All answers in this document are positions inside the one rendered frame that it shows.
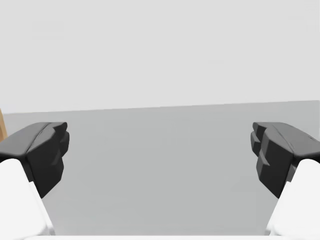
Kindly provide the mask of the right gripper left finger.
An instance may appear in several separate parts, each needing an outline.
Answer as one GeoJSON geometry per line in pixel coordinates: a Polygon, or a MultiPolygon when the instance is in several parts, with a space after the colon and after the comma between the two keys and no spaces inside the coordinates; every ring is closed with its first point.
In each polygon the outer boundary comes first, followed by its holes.
{"type": "Polygon", "coordinates": [[[0,236],[54,236],[42,199],[60,182],[66,122],[37,122],[0,142],[0,236]]]}

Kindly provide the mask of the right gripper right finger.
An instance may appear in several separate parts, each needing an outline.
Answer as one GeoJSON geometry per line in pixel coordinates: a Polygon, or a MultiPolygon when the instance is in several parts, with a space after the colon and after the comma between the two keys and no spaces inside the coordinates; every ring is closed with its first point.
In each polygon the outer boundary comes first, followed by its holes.
{"type": "Polygon", "coordinates": [[[267,236],[320,236],[320,141],[283,122],[254,122],[260,182],[278,199],[267,236]]]}

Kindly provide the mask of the tall board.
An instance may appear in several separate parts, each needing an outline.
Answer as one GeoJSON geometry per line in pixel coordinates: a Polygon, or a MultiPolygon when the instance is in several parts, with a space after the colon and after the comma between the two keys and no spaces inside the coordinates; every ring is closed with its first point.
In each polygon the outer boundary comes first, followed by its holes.
{"type": "Polygon", "coordinates": [[[0,109],[0,142],[2,142],[4,139],[8,137],[4,116],[2,113],[2,110],[0,109]]]}

